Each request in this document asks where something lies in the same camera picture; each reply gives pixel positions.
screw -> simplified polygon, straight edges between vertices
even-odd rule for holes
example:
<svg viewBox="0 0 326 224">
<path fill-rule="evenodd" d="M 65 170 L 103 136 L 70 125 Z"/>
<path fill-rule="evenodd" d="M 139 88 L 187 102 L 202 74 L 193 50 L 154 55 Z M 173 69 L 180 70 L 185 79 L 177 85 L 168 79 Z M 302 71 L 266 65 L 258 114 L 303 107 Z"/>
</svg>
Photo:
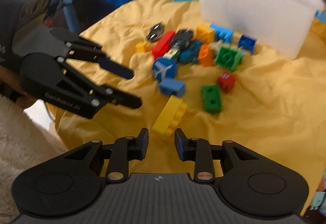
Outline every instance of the screw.
<svg viewBox="0 0 326 224">
<path fill-rule="evenodd" d="M 202 171 L 197 174 L 197 178 L 200 180 L 210 180 L 213 178 L 213 175 L 208 171 Z"/>
<path fill-rule="evenodd" d="M 108 178 L 114 181 L 121 180 L 123 178 L 123 174 L 121 172 L 114 171 L 108 174 Z"/>
<path fill-rule="evenodd" d="M 108 94 L 108 95 L 111 95 L 111 94 L 113 94 L 113 90 L 108 88 L 108 89 L 105 90 L 105 93 Z"/>
<path fill-rule="evenodd" d="M 93 99 L 93 100 L 91 101 L 91 105 L 92 105 L 93 107 L 97 107 L 97 106 L 100 105 L 100 101 L 97 100 L 97 99 Z"/>
<path fill-rule="evenodd" d="M 63 63 L 65 61 L 65 59 L 63 57 L 58 57 L 57 58 L 57 62 L 59 63 Z"/>
</svg>

fluffy beige fabric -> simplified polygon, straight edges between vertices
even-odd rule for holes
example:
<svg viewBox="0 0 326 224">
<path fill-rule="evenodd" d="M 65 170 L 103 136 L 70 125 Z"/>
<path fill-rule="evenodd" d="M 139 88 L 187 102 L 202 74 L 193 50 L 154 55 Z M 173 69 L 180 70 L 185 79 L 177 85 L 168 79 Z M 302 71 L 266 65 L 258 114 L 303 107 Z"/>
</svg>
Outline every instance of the fluffy beige fabric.
<svg viewBox="0 0 326 224">
<path fill-rule="evenodd" d="M 19 214 L 11 196 L 14 179 L 65 151 L 59 138 L 37 127 L 19 106 L 0 97 L 0 224 Z"/>
</svg>

yellow tablecloth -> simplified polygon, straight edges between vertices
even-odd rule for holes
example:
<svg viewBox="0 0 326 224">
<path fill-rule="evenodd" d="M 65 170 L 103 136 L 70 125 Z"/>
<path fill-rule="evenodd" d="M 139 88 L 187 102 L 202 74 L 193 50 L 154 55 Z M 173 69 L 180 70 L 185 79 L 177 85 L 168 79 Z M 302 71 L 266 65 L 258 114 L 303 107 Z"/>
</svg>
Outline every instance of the yellow tablecloth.
<svg viewBox="0 0 326 224">
<path fill-rule="evenodd" d="M 109 104 L 92 120 L 57 109 L 56 128 L 69 148 L 92 139 L 110 144 L 119 137 L 136 136 L 147 127 L 146 158 L 130 162 L 130 172 L 193 173 L 193 162 L 179 161 L 173 137 L 151 131 L 169 98 L 160 94 L 152 78 L 151 53 L 136 53 L 135 45 L 161 21 L 165 32 L 207 23 L 200 17 L 199 2 L 136 0 L 82 34 L 132 68 L 135 77 L 123 80 L 92 63 L 71 63 L 97 84 L 137 94 L 143 106 L 132 110 Z M 222 112 L 212 115 L 203 111 L 200 89 L 215 84 L 221 73 L 217 66 L 179 65 L 176 78 L 186 82 L 183 100 L 188 104 L 179 127 L 188 137 L 202 137 L 211 144 L 234 140 L 297 171 L 309 183 L 308 206 L 326 167 L 326 44 L 310 31 L 298 59 L 289 60 L 258 42 L 255 55 L 245 56 L 235 71 L 237 83 L 232 92 L 222 93 Z M 218 161 L 215 168 L 216 175 L 221 175 Z"/>
</svg>

white plastic bin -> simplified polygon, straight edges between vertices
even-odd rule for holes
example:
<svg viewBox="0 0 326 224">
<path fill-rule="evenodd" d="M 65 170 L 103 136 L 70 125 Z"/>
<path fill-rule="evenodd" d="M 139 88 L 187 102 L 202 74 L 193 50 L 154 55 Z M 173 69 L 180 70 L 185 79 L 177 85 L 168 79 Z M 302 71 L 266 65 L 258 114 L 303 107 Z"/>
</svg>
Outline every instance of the white plastic bin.
<svg viewBox="0 0 326 224">
<path fill-rule="evenodd" d="M 200 0 L 202 17 L 253 36 L 295 59 L 322 0 Z"/>
</svg>

red building block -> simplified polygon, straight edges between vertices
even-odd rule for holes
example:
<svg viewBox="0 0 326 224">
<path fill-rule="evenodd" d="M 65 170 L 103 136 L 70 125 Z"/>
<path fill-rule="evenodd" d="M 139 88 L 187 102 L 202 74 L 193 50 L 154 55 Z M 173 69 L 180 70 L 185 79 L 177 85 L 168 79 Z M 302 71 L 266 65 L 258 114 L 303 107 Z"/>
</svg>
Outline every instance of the red building block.
<svg viewBox="0 0 326 224">
<path fill-rule="evenodd" d="M 168 31 L 152 49 L 154 59 L 162 57 L 166 52 L 171 49 L 170 41 L 175 36 L 174 31 Z"/>
<path fill-rule="evenodd" d="M 217 84 L 225 93 L 228 93 L 232 90 L 235 85 L 235 81 L 235 77 L 227 71 L 223 72 L 221 76 L 217 78 Z"/>
</svg>

